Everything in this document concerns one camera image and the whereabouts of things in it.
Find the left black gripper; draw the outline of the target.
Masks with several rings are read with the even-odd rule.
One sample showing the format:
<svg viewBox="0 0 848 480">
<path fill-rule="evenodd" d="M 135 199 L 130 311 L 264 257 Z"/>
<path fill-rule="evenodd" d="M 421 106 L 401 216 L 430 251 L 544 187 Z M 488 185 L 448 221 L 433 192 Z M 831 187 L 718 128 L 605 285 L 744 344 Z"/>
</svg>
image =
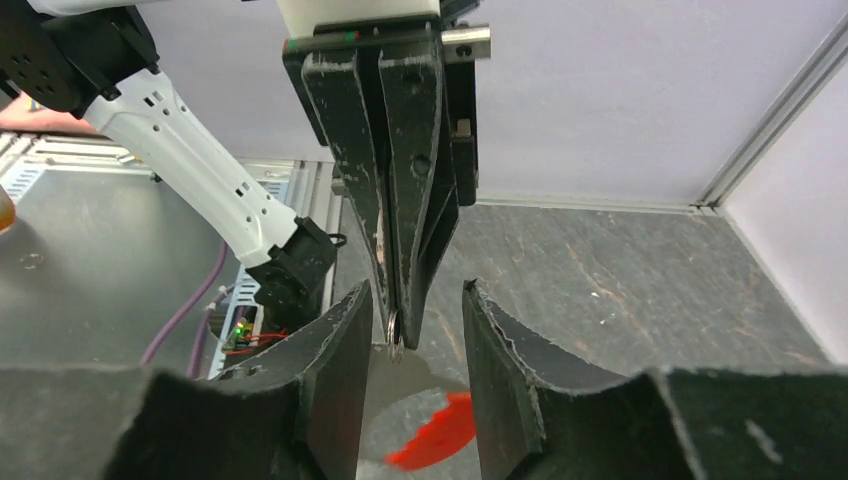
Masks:
<svg viewBox="0 0 848 480">
<path fill-rule="evenodd" d="M 380 45 L 427 23 L 442 32 L 442 51 L 436 40 L 382 51 L 339 49 Z M 306 56 L 318 47 L 339 50 Z M 458 203 L 470 206 L 479 185 L 475 62 L 490 56 L 487 24 L 444 22 L 432 13 L 324 23 L 282 46 L 284 68 L 354 209 L 383 330 L 396 332 L 407 349 L 418 347 L 423 320 L 422 251 L 443 118 L 443 66 Z"/>
</svg>

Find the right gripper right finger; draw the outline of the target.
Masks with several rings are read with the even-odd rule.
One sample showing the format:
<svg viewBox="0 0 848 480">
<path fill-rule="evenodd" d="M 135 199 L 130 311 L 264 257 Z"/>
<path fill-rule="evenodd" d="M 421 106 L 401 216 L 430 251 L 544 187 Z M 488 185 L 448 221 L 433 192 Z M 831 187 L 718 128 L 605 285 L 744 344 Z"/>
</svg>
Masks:
<svg viewBox="0 0 848 480">
<path fill-rule="evenodd" d="M 843 479 L 847 371 L 651 367 L 620 375 L 505 312 L 462 310 L 486 479 Z"/>
</svg>

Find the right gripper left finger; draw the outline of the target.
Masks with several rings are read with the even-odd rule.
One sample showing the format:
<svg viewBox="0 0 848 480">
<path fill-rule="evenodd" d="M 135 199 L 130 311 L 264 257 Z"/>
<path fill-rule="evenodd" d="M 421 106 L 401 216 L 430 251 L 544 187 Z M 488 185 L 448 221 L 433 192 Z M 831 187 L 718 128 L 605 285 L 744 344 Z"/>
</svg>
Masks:
<svg viewBox="0 0 848 480">
<path fill-rule="evenodd" d="M 146 367 L 1 371 L 5 479 L 352 479 L 372 293 L 211 380 Z"/>
</svg>

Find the red grey keyring holder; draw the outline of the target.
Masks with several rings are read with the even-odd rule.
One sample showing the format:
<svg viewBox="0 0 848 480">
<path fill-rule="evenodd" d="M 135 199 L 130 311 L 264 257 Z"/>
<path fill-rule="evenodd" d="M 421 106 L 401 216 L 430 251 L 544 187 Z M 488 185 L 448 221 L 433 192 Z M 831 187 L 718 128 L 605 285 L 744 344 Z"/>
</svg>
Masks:
<svg viewBox="0 0 848 480">
<path fill-rule="evenodd" d="M 421 343 L 395 364 L 388 355 L 381 324 L 373 329 L 358 479 L 478 479 L 474 442 L 431 467 L 402 472 L 384 462 L 409 441 L 438 410 L 446 394 L 468 389 L 468 374 L 458 310 L 429 307 Z"/>
</svg>

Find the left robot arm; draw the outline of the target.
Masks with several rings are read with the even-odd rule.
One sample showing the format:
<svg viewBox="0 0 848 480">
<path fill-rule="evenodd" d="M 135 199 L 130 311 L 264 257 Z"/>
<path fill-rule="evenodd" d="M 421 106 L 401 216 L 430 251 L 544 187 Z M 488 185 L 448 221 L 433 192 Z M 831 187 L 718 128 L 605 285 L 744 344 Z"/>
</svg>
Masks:
<svg viewBox="0 0 848 480">
<path fill-rule="evenodd" d="M 476 200 L 475 64 L 491 54 L 473 1 L 283 1 L 282 61 L 335 161 L 371 257 L 387 342 L 419 344 L 431 282 Z M 263 193 L 159 66 L 134 1 L 5 1 L 1 78 L 140 158 L 228 243 L 286 328 L 317 313 L 336 254 Z"/>
</svg>

